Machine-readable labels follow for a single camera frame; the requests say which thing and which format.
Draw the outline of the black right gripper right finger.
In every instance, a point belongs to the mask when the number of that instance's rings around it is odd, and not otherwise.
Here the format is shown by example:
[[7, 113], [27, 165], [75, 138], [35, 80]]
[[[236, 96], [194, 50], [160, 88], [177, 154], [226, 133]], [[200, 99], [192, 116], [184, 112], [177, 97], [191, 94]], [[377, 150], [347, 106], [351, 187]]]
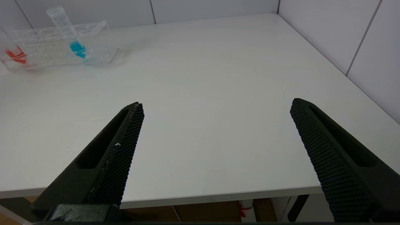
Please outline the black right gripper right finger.
[[400, 177], [313, 103], [295, 98], [291, 117], [336, 222], [398, 222]]

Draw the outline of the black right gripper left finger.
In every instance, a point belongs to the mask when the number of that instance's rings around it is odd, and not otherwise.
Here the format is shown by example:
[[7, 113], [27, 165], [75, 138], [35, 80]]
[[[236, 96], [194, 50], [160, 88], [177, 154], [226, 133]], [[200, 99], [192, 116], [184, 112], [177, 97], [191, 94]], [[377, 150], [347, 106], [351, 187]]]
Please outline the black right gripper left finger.
[[33, 211], [61, 205], [121, 205], [144, 121], [141, 103], [129, 104], [33, 202]]

